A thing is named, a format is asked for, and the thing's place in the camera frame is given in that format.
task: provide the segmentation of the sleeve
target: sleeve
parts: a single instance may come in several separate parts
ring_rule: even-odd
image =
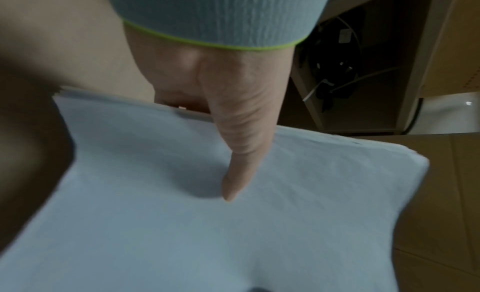
[[[237,50],[293,46],[328,0],[110,0],[126,24],[185,43]]]

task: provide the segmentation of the yellow-green trim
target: yellow-green trim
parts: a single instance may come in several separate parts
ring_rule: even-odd
[[[205,47],[214,47],[214,48],[221,48],[221,49],[229,49],[229,50],[241,50],[241,51],[266,51],[266,50],[275,50],[275,49],[284,49],[287,47],[295,46],[298,43],[302,42],[305,40],[308,36],[304,37],[303,39],[288,43],[288,44],[283,44],[283,45],[277,45],[277,46],[268,46],[268,47],[244,47],[244,46],[229,46],[229,45],[222,45],[222,44],[216,44],[216,43],[206,43],[206,42],[200,42],[200,41],[195,41],[195,40],[190,40],[190,39],[184,39],[184,38],[179,38],[171,35],[166,35],[162,33],[158,33],[154,30],[145,28],[143,26],[137,25],[133,22],[127,21],[123,19],[123,22],[127,24],[130,27],[133,27],[135,29],[138,29],[140,31],[146,32],[148,34],[154,35],[156,37],[162,38],[162,39],[167,39],[171,41],[176,41],[180,43],[187,43],[187,44],[193,44],[193,45],[199,45],[199,46],[205,46]]]

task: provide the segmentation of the black cable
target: black cable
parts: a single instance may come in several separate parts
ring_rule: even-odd
[[[415,123],[417,122],[417,119],[419,118],[420,111],[422,110],[423,104],[424,104],[424,99],[419,98],[418,103],[416,105],[416,109],[415,109],[415,113],[413,115],[413,118],[411,119],[408,127],[401,133],[402,135],[408,135],[409,132],[412,130],[412,128],[415,126]]]

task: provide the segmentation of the sheet of paper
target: sheet of paper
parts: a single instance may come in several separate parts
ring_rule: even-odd
[[[396,291],[397,217],[428,161],[398,145],[278,128],[233,203],[206,116],[56,97],[75,162],[0,259],[0,291]]]

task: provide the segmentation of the hand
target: hand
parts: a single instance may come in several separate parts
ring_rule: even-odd
[[[233,200],[270,149],[294,48],[231,51],[163,40],[127,25],[124,30],[156,103],[211,113],[232,150],[222,194]]]

